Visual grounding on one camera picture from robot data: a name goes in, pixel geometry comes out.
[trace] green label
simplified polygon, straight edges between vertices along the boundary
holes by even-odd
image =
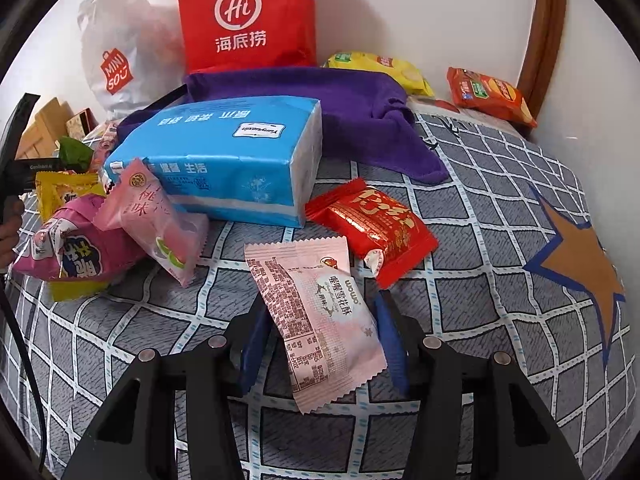
[[[482,83],[478,83],[476,81],[472,81],[471,82],[471,88],[473,88],[474,94],[476,94],[476,97],[479,97],[481,99],[488,99],[489,98],[489,94],[484,89],[484,86],[482,85]]]
[[[335,55],[335,60],[348,63],[351,61],[351,54],[349,52],[341,52],[340,54]]]

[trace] white plastic bag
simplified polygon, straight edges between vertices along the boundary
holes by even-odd
[[[84,0],[82,68],[108,119],[121,119],[180,86],[180,23],[147,0]]]

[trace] tissue pack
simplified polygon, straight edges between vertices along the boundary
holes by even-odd
[[[138,157],[186,211],[302,227],[321,153],[319,101],[246,97],[162,110],[127,136],[104,169],[117,182]]]

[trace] orange snack package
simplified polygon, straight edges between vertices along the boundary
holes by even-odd
[[[362,178],[309,201],[305,213],[307,219],[345,236],[380,288],[389,288],[438,247],[409,208],[367,186]]]
[[[538,126],[522,93],[509,83],[471,70],[453,67],[449,67],[447,79],[456,106],[475,108],[493,117],[526,124],[531,128]]]

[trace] human hand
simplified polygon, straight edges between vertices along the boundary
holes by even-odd
[[[4,223],[0,225],[0,269],[5,269],[15,260],[13,249],[20,241],[18,230],[22,227],[24,203],[17,200],[9,211],[5,212]]]

